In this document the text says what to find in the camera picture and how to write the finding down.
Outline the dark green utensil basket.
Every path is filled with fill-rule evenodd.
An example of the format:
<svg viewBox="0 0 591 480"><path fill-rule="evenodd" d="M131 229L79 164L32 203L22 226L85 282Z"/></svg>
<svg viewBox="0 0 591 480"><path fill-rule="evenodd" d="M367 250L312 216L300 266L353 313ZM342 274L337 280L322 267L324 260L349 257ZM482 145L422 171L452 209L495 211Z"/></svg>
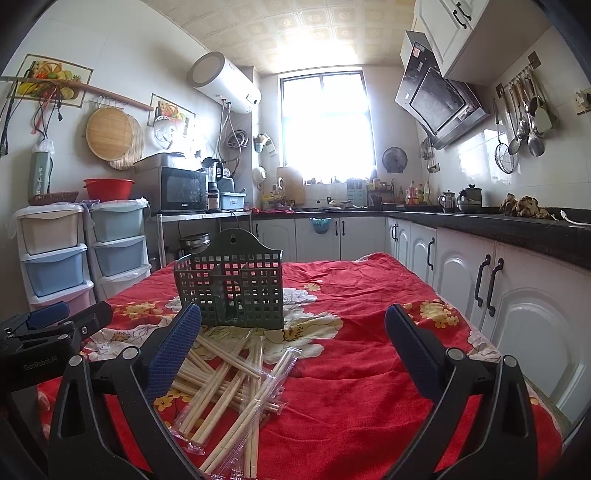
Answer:
<svg viewBox="0 0 591 480"><path fill-rule="evenodd" d="M205 326L283 329L283 251L249 231L221 231L179 258L173 274L181 304L197 305Z"/></svg>

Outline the plastic drawer tower left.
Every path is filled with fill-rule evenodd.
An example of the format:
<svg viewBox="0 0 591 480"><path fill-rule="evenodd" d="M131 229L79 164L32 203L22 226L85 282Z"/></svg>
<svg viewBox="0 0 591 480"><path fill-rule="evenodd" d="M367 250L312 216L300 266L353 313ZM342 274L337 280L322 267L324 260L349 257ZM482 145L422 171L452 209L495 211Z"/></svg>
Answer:
<svg viewBox="0 0 591 480"><path fill-rule="evenodd" d="M82 204L22 208L13 215L9 233L17 240L30 311L63 302L76 314L95 303Z"/></svg>

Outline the plastic drawer tower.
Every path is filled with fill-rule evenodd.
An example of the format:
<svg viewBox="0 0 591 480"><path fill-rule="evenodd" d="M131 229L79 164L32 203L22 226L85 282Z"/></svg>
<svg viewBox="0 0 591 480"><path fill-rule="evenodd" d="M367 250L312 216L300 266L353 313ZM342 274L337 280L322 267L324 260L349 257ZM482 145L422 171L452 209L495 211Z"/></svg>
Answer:
<svg viewBox="0 0 591 480"><path fill-rule="evenodd" d="M144 198L93 202L85 213L85 239L95 294L107 300L148 278Z"/></svg>
<svg viewBox="0 0 591 480"><path fill-rule="evenodd" d="M95 303L82 204L22 208L13 215L9 233L17 240L30 311L63 302L76 314Z"/></svg>

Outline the steel kettle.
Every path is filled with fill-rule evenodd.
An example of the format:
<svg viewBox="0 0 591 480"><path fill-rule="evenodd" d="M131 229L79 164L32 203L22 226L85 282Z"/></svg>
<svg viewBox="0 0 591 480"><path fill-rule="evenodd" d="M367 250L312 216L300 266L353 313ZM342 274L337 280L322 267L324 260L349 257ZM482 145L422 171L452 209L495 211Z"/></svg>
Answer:
<svg viewBox="0 0 591 480"><path fill-rule="evenodd" d="M438 203L445 213L455 213L457 210L456 194L450 190L438 197Z"/></svg>

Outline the dark teapot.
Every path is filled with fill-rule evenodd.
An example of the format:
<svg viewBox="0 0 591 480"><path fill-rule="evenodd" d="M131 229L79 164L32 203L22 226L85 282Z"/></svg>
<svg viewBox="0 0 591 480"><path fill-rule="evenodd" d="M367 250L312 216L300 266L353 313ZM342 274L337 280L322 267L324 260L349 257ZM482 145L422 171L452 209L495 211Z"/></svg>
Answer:
<svg viewBox="0 0 591 480"><path fill-rule="evenodd" d="M482 189L475 184L469 184L467 188L459 192L457 206L462 213L480 213L483 208Z"/></svg>

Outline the brown rag on counter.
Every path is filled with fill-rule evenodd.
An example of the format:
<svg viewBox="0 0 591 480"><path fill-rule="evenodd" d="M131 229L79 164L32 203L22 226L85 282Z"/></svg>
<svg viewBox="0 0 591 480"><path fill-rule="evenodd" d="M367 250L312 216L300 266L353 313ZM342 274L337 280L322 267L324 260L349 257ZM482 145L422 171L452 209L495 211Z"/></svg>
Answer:
<svg viewBox="0 0 591 480"><path fill-rule="evenodd" d="M499 211L506 216L512 217L555 220L555 217L545 208L540 207L538 200L531 196L523 196L517 199L514 194L508 193Z"/></svg>

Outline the blue hanging basket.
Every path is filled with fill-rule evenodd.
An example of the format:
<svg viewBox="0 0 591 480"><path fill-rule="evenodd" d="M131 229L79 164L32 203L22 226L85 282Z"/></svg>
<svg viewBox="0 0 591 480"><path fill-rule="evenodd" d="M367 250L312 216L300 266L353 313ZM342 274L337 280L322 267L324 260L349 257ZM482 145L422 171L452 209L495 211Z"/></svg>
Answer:
<svg viewBox="0 0 591 480"><path fill-rule="evenodd" d="M332 224L332 219L330 217L311 218L310 221L312 230L314 230L315 233L320 235L327 234Z"/></svg>

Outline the black microwave oven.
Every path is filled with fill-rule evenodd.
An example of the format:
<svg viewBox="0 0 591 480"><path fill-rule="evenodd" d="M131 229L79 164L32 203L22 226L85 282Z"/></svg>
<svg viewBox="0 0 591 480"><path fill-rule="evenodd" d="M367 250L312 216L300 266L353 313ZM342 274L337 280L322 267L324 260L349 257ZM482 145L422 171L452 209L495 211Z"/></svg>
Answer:
<svg viewBox="0 0 591 480"><path fill-rule="evenodd" d="M207 178L201 171L156 167L134 174L132 192L155 214L199 213L208 209Z"/></svg>

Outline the round bamboo board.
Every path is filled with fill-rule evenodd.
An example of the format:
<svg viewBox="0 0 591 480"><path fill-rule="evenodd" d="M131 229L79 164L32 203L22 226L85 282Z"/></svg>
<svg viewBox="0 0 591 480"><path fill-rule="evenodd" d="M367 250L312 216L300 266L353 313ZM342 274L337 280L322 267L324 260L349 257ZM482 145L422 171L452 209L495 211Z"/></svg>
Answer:
<svg viewBox="0 0 591 480"><path fill-rule="evenodd" d="M107 162L118 160L131 147L133 134L130 121L120 109L99 108L88 119L85 139L97 158Z"/></svg>

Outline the blender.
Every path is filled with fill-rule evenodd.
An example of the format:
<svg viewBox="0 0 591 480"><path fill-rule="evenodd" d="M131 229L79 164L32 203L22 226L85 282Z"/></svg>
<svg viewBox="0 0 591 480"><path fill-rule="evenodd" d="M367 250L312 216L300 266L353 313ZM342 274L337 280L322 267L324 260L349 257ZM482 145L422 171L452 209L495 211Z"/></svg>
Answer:
<svg viewBox="0 0 591 480"><path fill-rule="evenodd" d="M221 198L219 197L218 181L222 178L222 165L218 159L206 157L201 162L207 179L208 211L216 213L221 211Z"/></svg>

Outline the fruit picture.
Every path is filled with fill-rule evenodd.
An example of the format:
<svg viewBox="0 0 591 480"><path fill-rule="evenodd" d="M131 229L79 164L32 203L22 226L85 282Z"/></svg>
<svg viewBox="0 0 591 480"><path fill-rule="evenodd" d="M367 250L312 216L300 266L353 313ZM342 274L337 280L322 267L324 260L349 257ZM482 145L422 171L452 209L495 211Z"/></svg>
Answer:
<svg viewBox="0 0 591 480"><path fill-rule="evenodd" d="M93 75L89 67L41 55L27 54L10 81L9 96L19 100L61 100L63 105L81 108L83 90L70 83L87 85Z"/></svg>
<svg viewBox="0 0 591 480"><path fill-rule="evenodd" d="M182 136L188 134L191 124L195 119L194 112L155 93L151 94L149 105L152 108L152 111L148 113L147 125L149 127L153 126L157 118L166 117L176 125L177 130Z"/></svg>

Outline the black range hood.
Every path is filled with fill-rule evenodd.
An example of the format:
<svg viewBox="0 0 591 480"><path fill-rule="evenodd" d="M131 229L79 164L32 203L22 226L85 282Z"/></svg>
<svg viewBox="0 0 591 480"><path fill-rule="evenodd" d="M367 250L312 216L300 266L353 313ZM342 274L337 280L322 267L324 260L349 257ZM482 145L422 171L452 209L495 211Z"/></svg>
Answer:
<svg viewBox="0 0 591 480"><path fill-rule="evenodd" d="M406 31L401 49L404 75L394 101L422 126L441 150L489 117L473 88L448 80L422 32Z"/></svg>

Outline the fruit picture left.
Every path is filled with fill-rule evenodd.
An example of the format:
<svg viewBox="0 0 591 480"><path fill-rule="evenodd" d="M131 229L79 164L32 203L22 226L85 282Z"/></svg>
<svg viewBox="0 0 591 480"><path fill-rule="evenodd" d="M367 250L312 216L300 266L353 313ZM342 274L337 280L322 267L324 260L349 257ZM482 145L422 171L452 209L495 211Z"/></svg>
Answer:
<svg viewBox="0 0 591 480"><path fill-rule="evenodd" d="M41 55L27 54L10 81L9 96L19 100L61 100L63 105L81 108L83 90L70 83L87 85L93 75L89 67Z"/></svg>

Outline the white upper cabinet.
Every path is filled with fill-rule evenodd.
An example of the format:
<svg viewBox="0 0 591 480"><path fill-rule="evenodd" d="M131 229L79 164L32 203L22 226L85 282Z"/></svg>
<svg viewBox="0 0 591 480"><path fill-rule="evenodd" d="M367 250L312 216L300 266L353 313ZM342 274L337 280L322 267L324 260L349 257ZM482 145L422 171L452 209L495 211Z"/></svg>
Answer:
<svg viewBox="0 0 591 480"><path fill-rule="evenodd" d="M550 28L533 1L424 0L415 18L448 79L489 86Z"/></svg>

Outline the small wall fan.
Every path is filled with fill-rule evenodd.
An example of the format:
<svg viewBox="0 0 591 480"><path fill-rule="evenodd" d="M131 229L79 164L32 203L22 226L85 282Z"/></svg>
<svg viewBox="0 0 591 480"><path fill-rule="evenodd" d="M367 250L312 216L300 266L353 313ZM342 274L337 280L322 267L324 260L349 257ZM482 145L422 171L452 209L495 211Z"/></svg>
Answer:
<svg viewBox="0 0 591 480"><path fill-rule="evenodd" d="M382 164L388 173L403 173L408 166L407 153L400 147L390 147L383 154Z"/></svg>

